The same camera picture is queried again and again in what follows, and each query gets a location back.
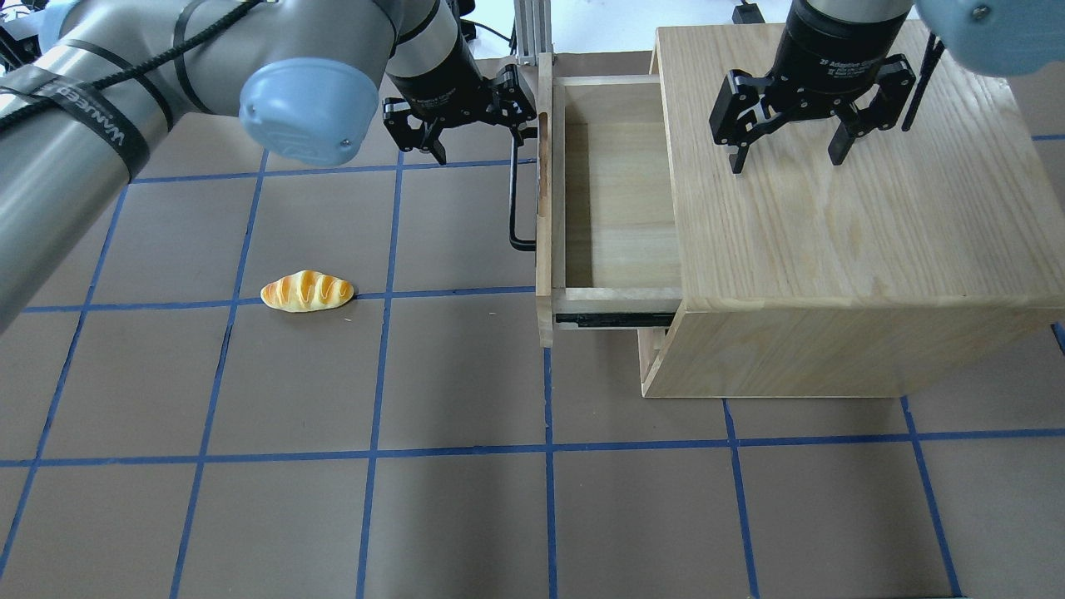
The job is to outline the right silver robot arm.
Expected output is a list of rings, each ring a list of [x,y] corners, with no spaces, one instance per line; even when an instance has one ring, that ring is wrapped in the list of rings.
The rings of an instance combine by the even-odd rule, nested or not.
[[[1063,59],[1063,31],[1061,1],[794,1],[769,71],[726,72],[709,131],[738,174],[763,136],[835,117],[840,166],[869,132],[910,129],[945,53],[982,76],[1027,75]]]

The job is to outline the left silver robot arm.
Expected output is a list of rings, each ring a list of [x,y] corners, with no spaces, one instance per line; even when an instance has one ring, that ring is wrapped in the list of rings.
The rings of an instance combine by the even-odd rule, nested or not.
[[[474,122],[532,135],[517,66],[480,72],[445,1],[51,1],[42,56],[2,77],[4,329],[183,116],[235,116],[267,151],[342,166],[383,117],[448,160]]]

